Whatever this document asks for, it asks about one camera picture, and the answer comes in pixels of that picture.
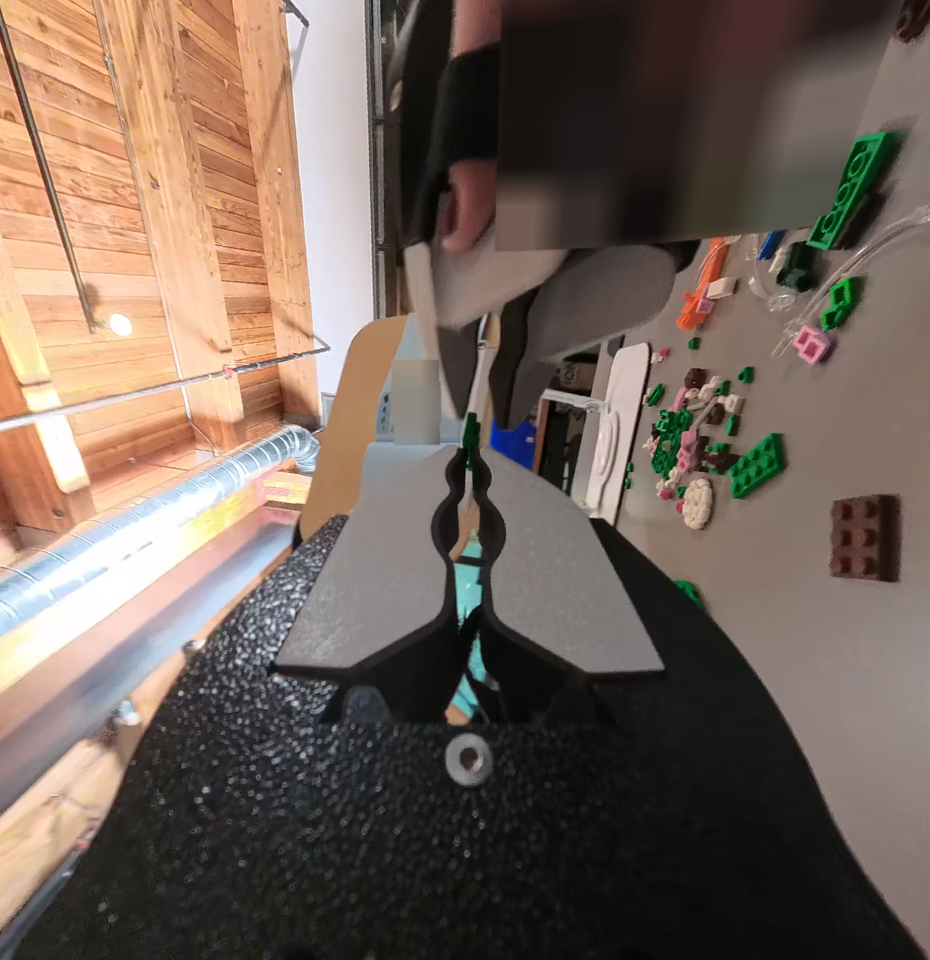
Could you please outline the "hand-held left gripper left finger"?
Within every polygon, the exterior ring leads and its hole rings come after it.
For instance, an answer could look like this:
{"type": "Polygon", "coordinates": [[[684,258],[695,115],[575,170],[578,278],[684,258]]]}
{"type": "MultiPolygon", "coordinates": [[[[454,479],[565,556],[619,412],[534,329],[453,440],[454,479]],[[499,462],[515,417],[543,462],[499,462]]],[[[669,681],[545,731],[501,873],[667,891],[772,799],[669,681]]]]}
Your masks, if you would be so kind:
{"type": "Polygon", "coordinates": [[[445,718],[463,674],[454,565],[463,450],[413,462],[351,510],[274,659],[274,672],[374,688],[390,716],[445,718]]]}

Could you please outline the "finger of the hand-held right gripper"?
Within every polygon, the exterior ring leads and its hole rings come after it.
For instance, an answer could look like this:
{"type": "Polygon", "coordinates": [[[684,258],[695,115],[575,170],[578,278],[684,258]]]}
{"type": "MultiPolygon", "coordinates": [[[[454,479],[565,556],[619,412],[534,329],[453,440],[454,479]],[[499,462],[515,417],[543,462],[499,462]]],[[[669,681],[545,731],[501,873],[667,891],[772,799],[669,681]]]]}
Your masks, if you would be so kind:
{"type": "Polygon", "coordinates": [[[567,357],[658,315],[676,275],[675,242],[578,250],[541,286],[509,302],[490,373],[498,427],[523,421],[567,357]]]}
{"type": "Polygon", "coordinates": [[[482,238],[459,253],[448,252],[436,239],[403,250],[412,313],[426,358],[439,363],[447,414],[466,416],[481,319],[541,286],[567,256],[567,249],[499,250],[494,238],[482,238]]]}

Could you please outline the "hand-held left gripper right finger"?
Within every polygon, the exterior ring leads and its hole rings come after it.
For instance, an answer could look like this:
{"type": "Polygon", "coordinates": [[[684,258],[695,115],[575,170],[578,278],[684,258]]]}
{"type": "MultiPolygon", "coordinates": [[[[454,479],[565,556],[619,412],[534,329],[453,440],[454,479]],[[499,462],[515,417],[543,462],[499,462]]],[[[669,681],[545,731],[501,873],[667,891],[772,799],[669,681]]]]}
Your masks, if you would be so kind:
{"type": "Polygon", "coordinates": [[[495,720],[591,723],[596,689],[664,664],[587,515],[494,450],[475,461],[483,566],[478,616],[495,720]]]}

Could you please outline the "brown lego plate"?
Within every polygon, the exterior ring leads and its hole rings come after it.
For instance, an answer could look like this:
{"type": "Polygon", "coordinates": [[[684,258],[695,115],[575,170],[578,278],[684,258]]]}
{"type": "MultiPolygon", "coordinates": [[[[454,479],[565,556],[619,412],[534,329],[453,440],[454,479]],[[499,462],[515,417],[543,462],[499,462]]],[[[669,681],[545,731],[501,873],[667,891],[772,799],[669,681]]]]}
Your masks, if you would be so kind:
{"type": "Polygon", "coordinates": [[[898,495],[887,493],[840,498],[832,502],[831,577],[899,582],[901,506],[898,495]]]}

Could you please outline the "orange lego brick separator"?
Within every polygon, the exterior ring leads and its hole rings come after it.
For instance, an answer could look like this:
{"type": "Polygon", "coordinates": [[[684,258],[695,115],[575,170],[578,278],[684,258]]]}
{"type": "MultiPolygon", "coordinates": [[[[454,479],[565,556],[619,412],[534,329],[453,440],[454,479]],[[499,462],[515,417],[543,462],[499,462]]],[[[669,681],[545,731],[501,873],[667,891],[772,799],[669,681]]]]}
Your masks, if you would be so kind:
{"type": "Polygon", "coordinates": [[[727,259],[729,237],[716,237],[702,261],[698,281],[693,291],[683,294],[684,306],[676,319],[676,326],[680,330],[694,330],[703,322],[706,314],[701,307],[702,301],[709,299],[708,290],[713,282],[723,276],[723,268],[727,259]]]}

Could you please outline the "scatter of small lego pieces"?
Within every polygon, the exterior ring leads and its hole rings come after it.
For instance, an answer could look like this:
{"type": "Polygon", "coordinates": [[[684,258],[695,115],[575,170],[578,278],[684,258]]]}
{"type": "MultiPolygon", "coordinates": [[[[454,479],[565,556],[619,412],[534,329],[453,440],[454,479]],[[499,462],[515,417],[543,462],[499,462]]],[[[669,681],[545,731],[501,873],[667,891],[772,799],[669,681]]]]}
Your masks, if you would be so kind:
{"type": "Polygon", "coordinates": [[[690,366],[676,388],[660,382],[666,387],[661,404],[646,407],[652,416],[641,448],[649,460],[652,460],[658,443],[655,426],[660,412],[685,408],[694,415],[692,426],[683,435],[676,466],[668,478],[654,474],[651,467],[655,496],[676,512],[682,511],[680,504],[693,480],[726,476],[729,468],[742,456],[734,441],[742,427],[745,389],[751,387],[756,378],[754,365],[742,367],[734,377],[710,372],[703,366],[690,366]]]}

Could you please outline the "lego instruction booklet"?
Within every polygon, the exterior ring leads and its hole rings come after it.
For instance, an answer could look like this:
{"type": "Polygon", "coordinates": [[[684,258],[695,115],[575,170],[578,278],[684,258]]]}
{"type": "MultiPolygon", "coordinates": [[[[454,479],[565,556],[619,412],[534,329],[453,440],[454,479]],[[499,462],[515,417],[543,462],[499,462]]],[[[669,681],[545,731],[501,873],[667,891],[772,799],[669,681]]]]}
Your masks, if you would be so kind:
{"type": "Polygon", "coordinates": [[[406,473],[413,465],[459,445],[464,421],[446,415],[433,397],[393,389],[381,397],[375,438],[364,455],[361,474],[363,496],[406,473]]]}

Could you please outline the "green lego plate assembly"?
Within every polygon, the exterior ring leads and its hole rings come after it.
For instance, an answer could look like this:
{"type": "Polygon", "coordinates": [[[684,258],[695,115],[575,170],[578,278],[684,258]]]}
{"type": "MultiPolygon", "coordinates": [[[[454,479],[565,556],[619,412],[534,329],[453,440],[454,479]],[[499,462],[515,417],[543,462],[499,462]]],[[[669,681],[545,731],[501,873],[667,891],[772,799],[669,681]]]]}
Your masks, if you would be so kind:
{"type": "Polygon", "coordinates": [[[683,408],[678,411],[662,410],[655,429],[658,431],[658,443],[652,455],[651,467],[654,474],[667,479],[677,463],[682,447],[682,438],[692,426],[694,415],[683,408]]]}

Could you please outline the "cream round lego plate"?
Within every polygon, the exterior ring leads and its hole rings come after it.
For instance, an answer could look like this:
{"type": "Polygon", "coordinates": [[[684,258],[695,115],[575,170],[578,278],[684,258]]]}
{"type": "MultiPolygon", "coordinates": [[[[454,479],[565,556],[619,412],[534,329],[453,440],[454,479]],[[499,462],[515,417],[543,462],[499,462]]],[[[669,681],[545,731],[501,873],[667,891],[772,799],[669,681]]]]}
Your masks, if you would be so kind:
{"type": "Polygon", "coordinates": [[[704,530],[711,522],[714,507],[714,490],[711,481],[700,477],[686,488],[681,502],[682,518],[694,531],[704,530]]]}

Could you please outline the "large dark green lego connector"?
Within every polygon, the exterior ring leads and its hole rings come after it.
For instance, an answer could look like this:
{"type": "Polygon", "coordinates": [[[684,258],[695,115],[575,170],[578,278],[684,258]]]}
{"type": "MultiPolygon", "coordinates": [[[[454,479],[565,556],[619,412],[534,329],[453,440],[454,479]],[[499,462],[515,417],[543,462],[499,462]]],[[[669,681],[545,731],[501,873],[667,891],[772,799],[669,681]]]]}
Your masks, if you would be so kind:
{"type": "Polygon", "coordinates": [[[804,294],[816,285],[816,249],[806,241],[791,244],[775,282],[795,293],[804,294]]]}

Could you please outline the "pink lego brick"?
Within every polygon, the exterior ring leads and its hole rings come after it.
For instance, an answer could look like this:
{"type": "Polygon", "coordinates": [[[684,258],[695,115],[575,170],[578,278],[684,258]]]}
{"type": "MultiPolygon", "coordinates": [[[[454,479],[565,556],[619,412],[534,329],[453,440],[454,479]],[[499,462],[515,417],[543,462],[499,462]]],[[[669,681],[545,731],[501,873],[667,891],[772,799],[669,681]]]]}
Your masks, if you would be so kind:
{"type": "Polygon", "coordinates": [[[803,324],[791,340],[799,358],[809,366],[822,366],[829,361],[837,344],[836,337],[819,326],[803,324]]]}

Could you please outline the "green two-by-four lego plate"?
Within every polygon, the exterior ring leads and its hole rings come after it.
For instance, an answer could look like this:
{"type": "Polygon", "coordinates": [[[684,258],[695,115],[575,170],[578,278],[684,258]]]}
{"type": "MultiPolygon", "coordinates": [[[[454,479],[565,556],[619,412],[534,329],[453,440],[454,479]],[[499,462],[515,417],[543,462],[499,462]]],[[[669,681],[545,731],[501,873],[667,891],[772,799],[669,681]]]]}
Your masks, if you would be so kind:
{"type": "Polygon", "coordinates": [[[744,499],[767,482],[777,478],[787,467],[783,435],[773,432],[759,441],[729,468],[731,496],[744,499]]]}

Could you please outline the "transparent curved lego tube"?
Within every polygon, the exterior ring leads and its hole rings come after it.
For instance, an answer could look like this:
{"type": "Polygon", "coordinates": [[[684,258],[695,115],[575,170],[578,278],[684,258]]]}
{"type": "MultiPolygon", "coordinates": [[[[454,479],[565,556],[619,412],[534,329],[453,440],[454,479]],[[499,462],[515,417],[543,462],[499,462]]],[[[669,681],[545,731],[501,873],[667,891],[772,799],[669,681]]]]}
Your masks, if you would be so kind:
{"type": "Polygon", "coordinates": [[[753,243],[753,250],[749,258],[752,270],[748,278],[748,288],[763,303],[766,311],[773,314],[788,314],[783,327],[782,338],[772,351],[772,356],[781,356],[797,337],[801,327],[810,326],[824,311],[829,300],[831,288],[852,276],[858,275],[858,268],[864,267],[892,242],[899,240],[904,234],[930,226],[930,202],[915,208],[903,218],[891,222],[881,229],[872,239],[864,243],[859,249],[827,277],[821,288],[810,294],[785,292],[774,294],[766,288],[759,273],[758,247],[753,243]]]}

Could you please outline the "person's right hand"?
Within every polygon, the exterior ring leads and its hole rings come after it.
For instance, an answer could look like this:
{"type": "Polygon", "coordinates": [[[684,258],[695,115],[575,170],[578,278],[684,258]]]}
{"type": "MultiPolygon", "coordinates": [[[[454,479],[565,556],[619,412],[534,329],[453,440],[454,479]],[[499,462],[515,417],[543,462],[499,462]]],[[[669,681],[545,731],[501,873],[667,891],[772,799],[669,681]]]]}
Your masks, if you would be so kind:
{"type": "MultiPolygon", "coordinates": [[[[455,1],[449,58],[452,61],[501,40],[500,1],[455,1]]],[[[466,159],[450,167],[450,199],[443,213],[442,246],[450,254],[471,248],[495,215],[496,160],[466,159]]]]}

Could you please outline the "white book stand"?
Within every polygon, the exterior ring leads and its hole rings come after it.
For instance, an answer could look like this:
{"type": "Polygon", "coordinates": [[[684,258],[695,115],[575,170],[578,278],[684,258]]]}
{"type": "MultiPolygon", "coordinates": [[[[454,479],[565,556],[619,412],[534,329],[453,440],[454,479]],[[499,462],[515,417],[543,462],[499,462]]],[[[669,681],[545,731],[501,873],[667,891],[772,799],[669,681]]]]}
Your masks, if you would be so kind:
{"type": "Polygon", "coordinates": [[[623,345],[612,358],[604,390],[593,388],[589,397],[553,389],[542,395],[543,402],[586,414],[593,438],[582,442],[571,497],[591,518],[612,526],[625,491],[651,366],[649,342],[623,345]]]}

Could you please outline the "wooden ceiling beam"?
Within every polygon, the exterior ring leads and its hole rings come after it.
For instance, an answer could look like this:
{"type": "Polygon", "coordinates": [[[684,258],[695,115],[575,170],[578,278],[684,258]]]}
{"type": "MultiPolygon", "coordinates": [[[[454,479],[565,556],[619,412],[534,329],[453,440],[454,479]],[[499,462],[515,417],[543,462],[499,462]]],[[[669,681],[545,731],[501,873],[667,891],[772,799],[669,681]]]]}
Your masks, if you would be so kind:
{"type": "Polygon", "coordinates": [[[312,476],[273,470],[255,479],[259,503],[268,508],[300,513],[309,497],[312,476]]]}

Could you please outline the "blue storage bin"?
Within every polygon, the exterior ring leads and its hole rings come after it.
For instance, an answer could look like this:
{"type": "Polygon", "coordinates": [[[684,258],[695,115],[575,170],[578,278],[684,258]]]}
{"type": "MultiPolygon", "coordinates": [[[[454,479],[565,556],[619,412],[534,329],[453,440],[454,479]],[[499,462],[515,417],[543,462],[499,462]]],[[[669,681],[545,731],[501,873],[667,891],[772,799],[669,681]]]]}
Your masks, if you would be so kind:
{"type": "Polygon", "coordinates": [[[537,438],[537,426],[528,419],[513,429],[503,429],[497,421],[493,421],[489,448],[530,471],[535,459],[537,438]]]}

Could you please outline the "metal ceiling pipe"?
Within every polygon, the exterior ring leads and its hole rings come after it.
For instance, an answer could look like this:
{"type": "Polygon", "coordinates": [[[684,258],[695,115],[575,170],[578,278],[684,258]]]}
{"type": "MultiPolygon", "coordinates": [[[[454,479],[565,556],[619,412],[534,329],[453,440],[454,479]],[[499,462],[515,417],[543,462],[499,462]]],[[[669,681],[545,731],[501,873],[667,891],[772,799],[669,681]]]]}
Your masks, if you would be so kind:
{"type": "Polygon", "coordinates": [[[164,394],[181,390],[184,391],[187,388],[201,386],[212,381],[221,379],[231,381],[245,375],[256,373],[260,370],[277,367],[282,364],[296,362],[307,357],[318,356],[330,352],[330,345],[322,338],[316,337],[315,341],[318,345],[311,349],[277,356],[276,358],[266,361],[241,364],[237,366],[227,365],[223,366],[218,371],[201,374],[194,377],[168,381],[138,390],[124,391],[120,394],[110,394],[101,398],[99,397],[90,399],[89,401],[86,400],[71,404],[60,404],[58,406],[47,407],[39,411],[9,415],[3,418],[1,417],[0,434],[26,426],[37,426],[45,421],[48,422],[59,417],[69,417],[98,409],[105,409],[113,405],[131,401],[133,402],[162,393],[164,394]]]}

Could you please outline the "silver ventilation duct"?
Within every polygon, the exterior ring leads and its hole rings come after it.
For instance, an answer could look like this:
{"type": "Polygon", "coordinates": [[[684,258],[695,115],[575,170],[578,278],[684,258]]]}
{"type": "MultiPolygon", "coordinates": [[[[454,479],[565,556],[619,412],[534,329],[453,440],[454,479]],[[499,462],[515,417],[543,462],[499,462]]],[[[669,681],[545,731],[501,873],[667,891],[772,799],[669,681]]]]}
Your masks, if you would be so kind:
{"type": "Polygon", "coordinates": [[[288,424],[76,525],[0,566],[0,637],[250,488],[287,460],[314,471],[320,444],[288,424]]]}

